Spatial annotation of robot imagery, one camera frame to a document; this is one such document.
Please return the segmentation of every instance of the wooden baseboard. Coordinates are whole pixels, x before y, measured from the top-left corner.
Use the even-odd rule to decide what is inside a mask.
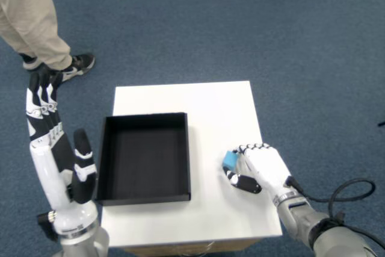
[[[219,241],[208,243],[192,243],[192,244],[174,244],[166,246],[152,246],[152,247],[136,247],[124,248],[126,252],[132,253],[138,257],[160,257],[160,256],[195,256],[205,253],[214,252],[232,252],[244,250],[258,239],[250,240],[235,240],[235,241]]]

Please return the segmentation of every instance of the black tray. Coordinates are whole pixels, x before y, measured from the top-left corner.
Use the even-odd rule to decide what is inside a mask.
[[[187,114],[106,117],[96,200],[104,206],[191,199]]]

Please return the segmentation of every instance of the robot finger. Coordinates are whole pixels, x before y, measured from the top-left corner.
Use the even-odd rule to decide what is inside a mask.
[[[49,136],[49,125],[44,118],[38,94],[39,87],[39,75],[32,73],[26,91],[26,117],[31,141]],[[45,137],[44,144],[49,144],[49,142],[50,139]]]

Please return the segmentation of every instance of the khaki pants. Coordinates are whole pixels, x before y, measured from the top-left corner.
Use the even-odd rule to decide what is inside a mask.
[[[52,0],[0,0],[0,36],[16,52],[38,57],[51,69],[71,64],[70,48],[58,37]]]

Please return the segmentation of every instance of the black cable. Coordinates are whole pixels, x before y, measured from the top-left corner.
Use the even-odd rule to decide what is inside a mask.
[[[349,187],[352,184],[361,183],[361,182],[369,183],[371,185],[371,189],[368,192],[366,192],[365,194],[361,194],[361,195],[358,195],[358,196],[349,197],[349,198],[337,198],[337,195],[339,193],[341,193],[344,189],[346,189],[347,187]],[[345,214],[343,212],[339,212],[336,215],[333,215],[333,205],[334,205],[334,202],[352,202],[352,201],[362,200],[362,199],[364,199],[366,197],[369,197],[371,194],[373,194],[373,192],[376,189],[375,183],[373,181],[365,179],[365,178],[356,178],[356,179],[349,180],[349,181],[343,183],[342,185],[340,185],[333,192],[333,194],[331,195],[331,197],[329,199],[314,198],[314,197],[306,194],[304,192],[304,190],[301,188],[301,186],[299,185],[299,183],[297,182],[297,180],[294,177],[292,177],[292,176],[289,176],[287,178],[285,184],[288,185],[288,186],[292,186],[300,194],[302,194],[304,197],[308,198],[309,200],[312,200],[312,201],[315,201],[315,202],[319,202],[319,203],[328,203],[328,213],[329,213],[329,218],[331,220],[335,221],[340,226],[344,226],[344,227],[346,227],[346,228],[348,228],[348,229],[350,229],[350,230],[352,230],[352,231],[354,231],[356,233],[359,233],[359,234],[362,234],[364,236],[367,236],[368,238],[370,238],[371,240],[376,242],[378,245],[380,245],[385,250],[385,243],[383,241],[381,241],[375,235],[373,235],[373,234],[371,234],[371,233],[369,233],[369,232],[367,232],[367,231],[365,231],[363,229],[345,225],[344,222],[343,222],[343,217],[344,217]]]

